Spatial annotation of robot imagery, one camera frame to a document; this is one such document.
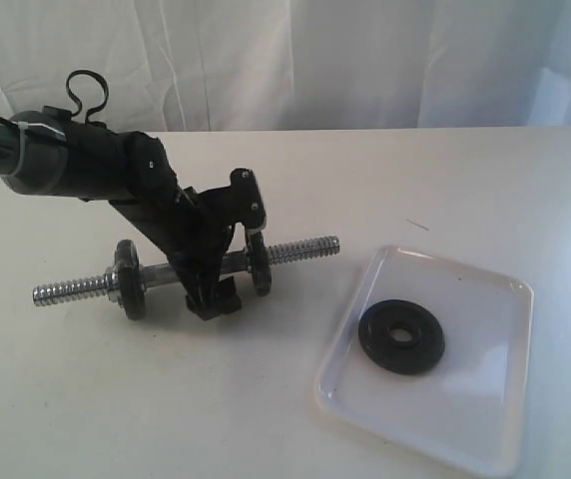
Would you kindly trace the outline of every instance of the clear plastic tray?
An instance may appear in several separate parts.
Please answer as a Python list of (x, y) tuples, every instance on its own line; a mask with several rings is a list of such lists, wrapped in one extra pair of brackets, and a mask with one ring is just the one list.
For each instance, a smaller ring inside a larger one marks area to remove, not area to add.
[[(371, 305), (405, 299), (439, 320), (445, 352), (429, 372), (391, 373), (358, 342)], [(513, 474), (533, 293), (523, 281), (410, 249), (380, 249), (323, 361), (320, 406), (339, 418), (485, 477)]]

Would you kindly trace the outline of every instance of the white fabric backdrop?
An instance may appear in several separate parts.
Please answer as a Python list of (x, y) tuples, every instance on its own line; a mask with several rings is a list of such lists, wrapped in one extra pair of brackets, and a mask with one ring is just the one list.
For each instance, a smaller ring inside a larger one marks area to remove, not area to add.
[(571, 0), (0, 0), (1, 115), (77, 68), (118, 131), (571, 124)]

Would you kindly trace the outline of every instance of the white table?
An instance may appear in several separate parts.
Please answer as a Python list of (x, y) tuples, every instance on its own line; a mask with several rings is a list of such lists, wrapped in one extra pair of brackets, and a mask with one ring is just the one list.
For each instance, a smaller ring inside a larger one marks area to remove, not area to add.
[(571, 128), (159, 137), (184, 186), (253, 168), (269, 242), (336, 234), (341, 254), (275, 267), (267, 298), (240, 277), (244, 309), (210, 322), (176, 285), (149, 292), (141, 322), (105, 298), (36, 308), (33, 285), (102, 272), (120, 239), (145, 264), (163, 258), (106, 204), (0, 182), (0, 478), (461, 477), (313, 401), (350, 296), (388, 243), (529, 282), (519, 476), (571, 477)]

